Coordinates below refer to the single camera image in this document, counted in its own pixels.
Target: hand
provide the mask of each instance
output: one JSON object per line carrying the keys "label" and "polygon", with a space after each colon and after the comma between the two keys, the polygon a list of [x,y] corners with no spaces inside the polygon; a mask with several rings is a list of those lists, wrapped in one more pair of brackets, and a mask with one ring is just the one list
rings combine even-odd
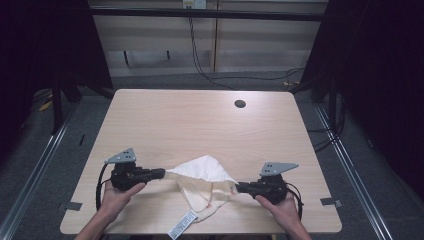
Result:
{"label": "hand", "polygon": [[262,207],[268,209],[268,211],[272,213],[278,225],[280,225],[293,240],[311,239],[309,233],[299,219],[292,193],[288,192],[286,199],[276,205],[273,205],[268,199],[260,195],[257,195],[255,199]]}
{"label": "hand", "polygon": [[146,184],[139,183],[126,192],[112,186],[110,181],[105,183],[102,205],[91,220],[85,225],[75,239],[100,239],[106,227],[116,220],[118,214],[130,202],[131,197],[140,192]]}
{"label": "hand", "polygon": [[106,181],[102,205],[99,212],[104,212],[109,218],[110,223],[112,223],[130,202],[131,197],[140,192],[145,186],[145,183],[139,183],[128,191],[123,192],[114,188],[111,181]]}

